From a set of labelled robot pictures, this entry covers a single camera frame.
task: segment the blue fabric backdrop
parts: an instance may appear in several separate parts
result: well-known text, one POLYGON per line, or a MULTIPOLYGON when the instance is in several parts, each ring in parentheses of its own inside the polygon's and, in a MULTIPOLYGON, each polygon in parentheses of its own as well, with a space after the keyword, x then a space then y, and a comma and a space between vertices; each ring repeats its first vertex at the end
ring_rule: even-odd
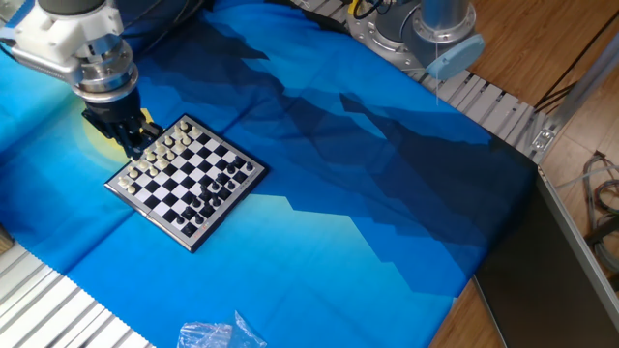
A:
POLYGON ((271 169, 196 254, 103 183, 126 161, 70 89, 0 57, 0 221, 159 347, 238 310, 273 347, 427 346, 535 165, 298 10, 216 4, 139 62, 167 127, 271 169))

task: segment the clear plastic wrap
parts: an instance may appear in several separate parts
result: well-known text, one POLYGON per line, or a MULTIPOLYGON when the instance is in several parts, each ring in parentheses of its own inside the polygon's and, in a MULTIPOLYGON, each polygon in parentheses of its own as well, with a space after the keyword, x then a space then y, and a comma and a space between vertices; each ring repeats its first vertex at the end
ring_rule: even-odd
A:
POLYGON ((235 311, 232 324, 187 323, 183 325, 177 348, 263 348, 267 343, 253 334, 235 311))

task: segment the wooden floor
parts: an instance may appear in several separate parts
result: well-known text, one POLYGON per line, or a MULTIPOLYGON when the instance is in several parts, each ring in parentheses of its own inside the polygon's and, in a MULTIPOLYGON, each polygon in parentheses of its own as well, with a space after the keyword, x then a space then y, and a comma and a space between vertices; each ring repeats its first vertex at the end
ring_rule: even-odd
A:
MULTIPOLYGON (((486 51, 471 72, 530 104, 535 104, 572 63, 595 33, 619 10, 615 0, 473 0, 477 29, 486 51)), ((558 88, 578 80, 619 32, 615 21, 558 88)), ((595 151, 619 164, 619 69, 578 111, 548 153, 542 168, 558 186, 579 176, 595 151)), ((594 176, 592 186, 608 180, 594 176)), ((589 232, 584 187, 559 191, 583 235, 589 232)), ((619 198, 607 201, 619 206, 619 198)), ((619 255, 619 238, 609 249, 619 255)), ((469 283, 431 347, 502 347, 477 289, 469 283)))

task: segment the chess piece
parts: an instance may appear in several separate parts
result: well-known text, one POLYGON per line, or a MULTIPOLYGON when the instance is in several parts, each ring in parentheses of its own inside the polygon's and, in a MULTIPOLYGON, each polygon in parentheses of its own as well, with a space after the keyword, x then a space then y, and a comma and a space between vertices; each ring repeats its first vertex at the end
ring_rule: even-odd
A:
POLYGON ((174 144, 174 151, 180 154, 183 152, 183 150, 185 150, 185 146, 183 146, 183 143, 180 140, 176 140, 176 143, 174 144))
POLYGON ((127 180, 127 178, 120 178, 120 180, 118 180, 118 185, 121 188, 126 189, 129 186, 129 180, 127 180))
POLYGON ((183 143, 183 145, 188 146, 189 144, 192 143, 192 140, 183 133, 183 137, 181 138, 181 142, 183 143))
POLYGON ((137 170, 135 170, 135 168, 133 168, 131 166, 129 168, 127 168, 127 170, 129 171, 129 177, 132 178, 132 179, 137 178, 137 176, 139 175, 137 170))
POLYGON ((200 135, 200 131, 197 129, 197 127, 193 127, 192 130, 190 130, 190 136, 197 138, 200 135))
POLYGON ((139 162, 139 164, 137 165, 140 169, 142 169, 142 171, 148 169, 148 166, 150 165, 149 162, 147 162, 146 160, 141 160, 139 162))
POLYGON ((146 160, 153 161, 157 158, 151 149, 144 150, 144 153, 146 154, 146 160))

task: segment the silver cylinder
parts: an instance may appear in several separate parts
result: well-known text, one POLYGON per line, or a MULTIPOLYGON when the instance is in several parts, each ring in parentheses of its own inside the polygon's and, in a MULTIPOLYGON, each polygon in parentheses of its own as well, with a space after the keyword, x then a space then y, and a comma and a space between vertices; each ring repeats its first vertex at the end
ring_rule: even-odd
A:
POLYGON ((468 0, 422 0, 422 19, 433 30, 458 26, 466 18, 468 0))

